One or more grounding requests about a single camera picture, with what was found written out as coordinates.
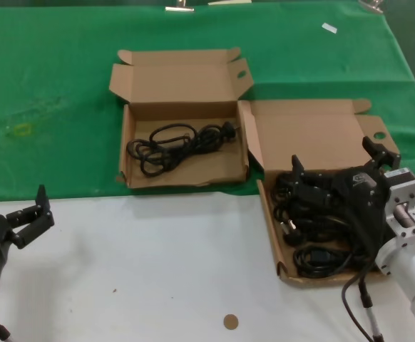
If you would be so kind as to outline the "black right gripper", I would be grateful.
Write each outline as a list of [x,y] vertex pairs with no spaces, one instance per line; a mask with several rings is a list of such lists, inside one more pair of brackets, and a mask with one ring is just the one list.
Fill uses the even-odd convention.
[[352,224],[367,252],[375,255],[386,235],[385,193],[381,175],[397,170],[401,155],[369,137],[363,138],[362,147],[370,156],[365,165],[334,174],[305,170],[299,158],[293,155],[291,198],[316,207],[332,207],[333,190],[340,198],[341,213]]

